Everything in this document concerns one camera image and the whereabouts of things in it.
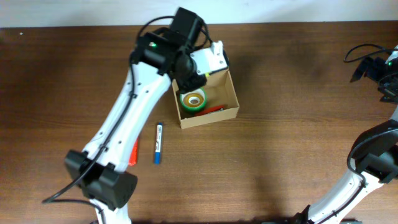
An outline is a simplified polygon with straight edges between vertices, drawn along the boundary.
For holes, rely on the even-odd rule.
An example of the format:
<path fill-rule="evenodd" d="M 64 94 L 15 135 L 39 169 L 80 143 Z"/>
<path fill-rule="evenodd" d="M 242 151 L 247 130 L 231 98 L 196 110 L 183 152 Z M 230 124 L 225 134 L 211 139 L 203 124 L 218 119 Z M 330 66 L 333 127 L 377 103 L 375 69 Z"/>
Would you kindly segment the small yellow tape roll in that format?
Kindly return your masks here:
<path fill-rule="evenodd" d="M 195 108 L 205 102 L 205 97 L 199 93 L 187 93 L 182 96 L 182 103 L 189 107 Z"/>

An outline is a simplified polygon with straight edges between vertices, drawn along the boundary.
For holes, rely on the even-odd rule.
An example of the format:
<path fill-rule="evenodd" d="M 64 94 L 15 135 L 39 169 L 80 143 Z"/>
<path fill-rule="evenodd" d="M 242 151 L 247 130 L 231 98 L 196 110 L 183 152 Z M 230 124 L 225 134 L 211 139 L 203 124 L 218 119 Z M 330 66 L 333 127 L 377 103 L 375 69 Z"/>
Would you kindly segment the red black stapler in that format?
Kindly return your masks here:
<path fill-rule="evenodd" d="M 214 107 L 211 107 L 211 108 L 204 109 L 201 112 L 195 113 L 194 116 L 203 116 L 203 115 L 206 115 L 206 114 L 211 114 L 211 113 L 223 111 L 226 108 L 227 108 L 227 105 L 218 105 L 218 106 L 214 106 Z"/>

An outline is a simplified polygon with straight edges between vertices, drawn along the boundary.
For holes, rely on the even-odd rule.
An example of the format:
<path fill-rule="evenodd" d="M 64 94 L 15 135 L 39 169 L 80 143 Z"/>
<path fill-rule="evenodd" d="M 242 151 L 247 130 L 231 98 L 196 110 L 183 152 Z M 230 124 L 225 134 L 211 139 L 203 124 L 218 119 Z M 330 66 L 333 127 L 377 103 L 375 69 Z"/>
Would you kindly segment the orange utility knife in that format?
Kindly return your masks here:
<path fill-rule="evenodd" d="M 136 139 L 129 158 L 129 166 L 134 166 L 137 164 L 138 145 L 139 145 L 139 139 Z"/>

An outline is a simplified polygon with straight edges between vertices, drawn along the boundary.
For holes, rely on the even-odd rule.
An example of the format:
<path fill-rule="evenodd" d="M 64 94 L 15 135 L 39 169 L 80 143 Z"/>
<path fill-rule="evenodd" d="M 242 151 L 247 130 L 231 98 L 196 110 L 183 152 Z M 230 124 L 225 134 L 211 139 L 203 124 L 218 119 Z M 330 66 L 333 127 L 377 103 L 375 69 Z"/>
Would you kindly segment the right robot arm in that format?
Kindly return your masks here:
<path fill-rule="evenodd" d="M 358 57 L 352 82 L 368 77 L 376 82 L 383 103 L 397 104 L 397 48 L 378 46 Z M 344 223 L 344 218 L 367 195 L 397 178 L 397 113 L 361 133 L 346 160 L 347 170 L 332 189 L 286 223 Z"/>

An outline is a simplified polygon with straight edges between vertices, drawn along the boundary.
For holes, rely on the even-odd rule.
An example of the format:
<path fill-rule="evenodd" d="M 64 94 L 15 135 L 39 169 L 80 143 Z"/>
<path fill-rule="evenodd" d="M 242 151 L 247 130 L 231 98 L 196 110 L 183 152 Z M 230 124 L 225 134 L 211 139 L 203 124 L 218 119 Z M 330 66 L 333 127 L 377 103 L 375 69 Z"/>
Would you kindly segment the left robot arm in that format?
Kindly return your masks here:
<path fill-rule="evenodd" d="M 170 88 L 182 93 L 206 85 L 210 74 L 229 63 L 222 42 L 207 34 L 205 21 L 192 11 L 179 8 L 171 24 L 152 32 L 141 29 L 129 56 L 124 86 L 100 130 L 82 151 L 69 151 L 65 166 L 86 202 L 97 213 L 98 223 L 129 223 L 127 204 L 137 177 L 127 172 L 134 143 L 152 109 Z"/>

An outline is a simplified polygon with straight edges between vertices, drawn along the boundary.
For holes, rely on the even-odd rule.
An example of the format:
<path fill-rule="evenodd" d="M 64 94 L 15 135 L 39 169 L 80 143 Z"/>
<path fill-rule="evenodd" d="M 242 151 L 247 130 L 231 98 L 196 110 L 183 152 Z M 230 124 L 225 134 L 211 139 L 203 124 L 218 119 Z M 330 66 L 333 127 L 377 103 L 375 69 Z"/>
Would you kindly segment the brown cardboard box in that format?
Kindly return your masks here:
<path fill-rule="evenodd" d="M 187 113 L 180 103 L 180 90 L 176 81 L 172 82 L 172 92 L 177 107 L 177 116 L 182 129 L 201 126 L 204 124 L 215 123 L 237 117 L 239 102 L 234 89 L 233 81 L 229 69 L 222 70 L 207 78 L 207 83 L 203 87 L 207 95 L 205 109 L 218 105 L 227 105 L 223 111 L 194 116 L 195 113 Z"/>

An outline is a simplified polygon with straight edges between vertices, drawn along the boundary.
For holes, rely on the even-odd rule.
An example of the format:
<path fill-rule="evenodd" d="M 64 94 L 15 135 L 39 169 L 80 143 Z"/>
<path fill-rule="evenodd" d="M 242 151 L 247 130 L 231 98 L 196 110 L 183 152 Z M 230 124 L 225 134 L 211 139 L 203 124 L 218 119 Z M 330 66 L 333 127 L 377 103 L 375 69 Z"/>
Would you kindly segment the green tape roll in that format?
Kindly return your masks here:
<path fill-rule="evenodd" d="M 199 88 L 199 89 L 193 90 L 193 91 L 188 92 L 188 93 L 199 93 L 199 94 L 203 95 L 203 96 L 205 97 L 205 102 L 204 102 L 203 104 L 201 104 L 200 106 L 198 106 L 198 107 L 189 108 L 189 107 L 185 106 L 185 105 L 182 103 L 182 96 L 185 95 L 185 94 L 187 94 L 187 93 L 181 93 L 181 94 L 180 94 L 180 103 L 181 103 L 181 105 L 182 105 L 182 108 L 183 108 L 187 113 L 198 113 L 198 112 L 201 112 L 203 109 L 205 109 L 205 106 L 206 106 L 206 103 L 207 103 L 207 95 L 206 95 L 206 91 L 205 91 L 203 88 Z"/>

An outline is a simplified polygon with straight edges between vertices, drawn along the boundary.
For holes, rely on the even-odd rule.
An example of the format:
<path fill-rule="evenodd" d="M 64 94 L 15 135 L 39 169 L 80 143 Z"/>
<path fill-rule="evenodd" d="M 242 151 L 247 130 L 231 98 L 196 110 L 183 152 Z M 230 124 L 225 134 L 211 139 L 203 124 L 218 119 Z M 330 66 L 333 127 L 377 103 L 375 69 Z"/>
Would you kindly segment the blue whiteboard marker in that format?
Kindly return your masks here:
<path fill-rule="evenodd" d="M 162 151 L 162 131 L 163 125 L 159 123 L 156 129 L 156 142 L 155 142 L 155 156 L 154 156 L 154 163 L 159 165 L 161 162 L 161 151 Z"/>

